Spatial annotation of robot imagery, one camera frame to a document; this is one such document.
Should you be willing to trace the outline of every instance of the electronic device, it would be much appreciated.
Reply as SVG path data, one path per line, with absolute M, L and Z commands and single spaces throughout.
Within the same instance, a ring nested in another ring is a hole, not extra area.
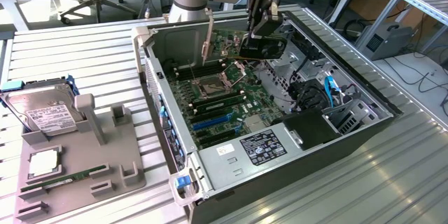
M 367 33 L 371 27 L 372 26 L 367 26 L 364 28 L 357 41 L 361 40 L 363 35 Z M 412 36 L 413 31 L 411 27 L 403 27 L 403 25 L 397 22 L 383 23 L 377 27 L 375 35 L 365 47 L 360 48 L 360 52 L 372 61 L 393 57 L 399 54 L 401 48 L 407 46 Z
M 209 223 L 349 155 L 400 115 L 296 16 L 279 59 L 235 57 L 247 18 L 148 28 L 143 43 L 175 201 Z M 211 54 L 203 59 L 203 42 Z
M 29 132 L 55 136 L 76 130 L 85 116 L 75 109 L 77 89 L 71 76 L 44 81 L 8 81 L 0 90 L 1 104 L 9 108 Z

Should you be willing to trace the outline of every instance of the aluminum rail table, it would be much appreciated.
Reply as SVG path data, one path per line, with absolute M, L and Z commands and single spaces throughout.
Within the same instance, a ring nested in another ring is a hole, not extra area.
M 444 26 L 441 29 L 436 32 L 433 37 L 428 40 L 425 45 L 421 48 L 421 52 L 424 52 L 431 44 L 437 40 L 440 35 L 447 31 L 448 28 L 448 0 L 404 0 L 412 7 L 421 10 L 428 16 L 431 16 L 433 19 L 436 19 Z M 368 44 L 371 38 L 373 37 L 373 34 L 376 32 L 376 29 L 379 28 L 380 24 L 385 20 L 388 14 L 393 10 L 399 0 L 391 0 L 387 4 L 379 18 L 376 19 L 376 22 L 373 23 L 371 29 L 365 33 L 365 35 L 360 38 L 360 41 L 357 42 L 357 48 L 365 47 Z
M 299 18 L 404 114 L 352 155 L 213 223 L 448 223 L 443 122 L 308 9 Z
M 448 136 L 420 106 L 308 9 L 293 10 L 333 50 L 404 112 L 396 123 L 347 158 L 272 193 L 215 223 L 385 223 L 448 219 Z M 237 10 L 216 16 L 243 14 Z M 168 170 L 132 59 L 132 27 L 163 23 L 119 22 L 16 33 L 7 43 L 3 81 L 77 78 L 99 109 L 124 103 L 132 110 L 147 186 L 60 215 L 44 223 L 187 223 L 173 203 Z M 12 223 L 20 155 L 20 124 L 0 110 L 0 223 Z

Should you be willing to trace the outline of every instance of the floor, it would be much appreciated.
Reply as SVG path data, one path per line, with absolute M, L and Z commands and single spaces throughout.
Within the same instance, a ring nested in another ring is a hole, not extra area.
M 335 5 L 336 0 L 332 1 L 332 5 L 329 8 L 329 0 L 313 0 L 313 3 L 311 4 L 311 0 L 281 0 L 281 5 L 284 4 L 299 4 L 303 7 L 308 7 L 321 18 L 325 16 L 329 16 Z M 76 6 L 79 3 L 76 0 L 35 0 L 25 3 L 20 3 L 20 7 L 23 10 L 23 13 L 27 17 L 27 20 L 29 22 L 29 28 L 33 29 L 45 29 L 45 28 L 55 28 L 55 27 L 65 27 L 67 25 L 60 22 L 59 18 L 59 12 L 69 9 L 71 7 Z M 152 17 L 160 17 L 161 14 L 169 11 L 169 6 L 172 4 L 172 0 L 160 0 L 151 3 L 151 16 Z M 133 10 L 139 11 L 141 6 L 141 0 L 124 0 L 124 6 L 132 8 Z M 212 8 L 213 11 L 220 10 L 221 4 L 216 2 L 209 2 L 208 7 Z M 71 19 L 71 26 L 76 25 L 87 25 L 87 24 L 95 24 L 96 17 L 95 17 L 95 9 L 93 8 L 83 8 L 77 11 L 77 16 L 75 15 L 67 15 L 67 17 Z M 344 12 L 344 15 L 341 17 L 341 20 L 337 24 L 336 30 L 341 31 L 344 28 L 345 23 L 352 19 L 361 18 L 351 9 L 348 9 Z M 103 7 L 101 11 L 101 21 L 103 22 L 116 22 L 121 20 L 129 20 L 132 19 L 132 15 L 128 13 L 116 10 L 108 6 Z M 11 31 L 15 27 L 11 24 L 11 18 L 3 10 L 0 6 L 0 32 L 3 31 Z M 361 32 L 360 27 L 352 28 L 355 32 Z M 427 37 L 423 37 L 420 39 L 417 48 L 420 48 L 424 45 L 424 42 L 428 40 Z M 435 42 L 433 46 L 444 45 L 445 41 L 448 41 L 448 33 L 445 33 L 439 40 Z M 443 60 L 448 59 L 448 50 L 445 50 L 448 47 L 437 47 L 435 48 L 428 56 L 431 59 L 440 63 Z

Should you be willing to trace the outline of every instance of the blue latch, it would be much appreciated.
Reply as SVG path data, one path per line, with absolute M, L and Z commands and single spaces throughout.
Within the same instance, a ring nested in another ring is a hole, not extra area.
M 73 78 L 73 76 L 71 74 L 67 74 L 65 81 L 68 81 L 72 84 L 73 94 L 79 95 L 79 90 L 77 90 L 77 87 L 76 87 L 76 84 L 75 84 L 75 78 Z
M 180 177 L 175 180 L 175 186 L 177 189 L 181 189 L 188 185 L 191 185 L 189 175 Z
M 165 113 L 165 106 L 161 106 L 160 107 L 160 116 L 164 116 L 164 113 Z
M 8 92 L 13 90 L 20 90 L 24 86 L 23 81 L 8 81 L 1 86 L 1 92 Z

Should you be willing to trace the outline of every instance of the power supply label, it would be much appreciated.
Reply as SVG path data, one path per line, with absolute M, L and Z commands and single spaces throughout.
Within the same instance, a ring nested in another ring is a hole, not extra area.
M 75 126 L 75 120 L 65 105 L 27 111 L 41 132 L 52 132 Z
M 240 140 L 245 153 L 256 166 L 287 154 L 272 130 L 264 131 Z

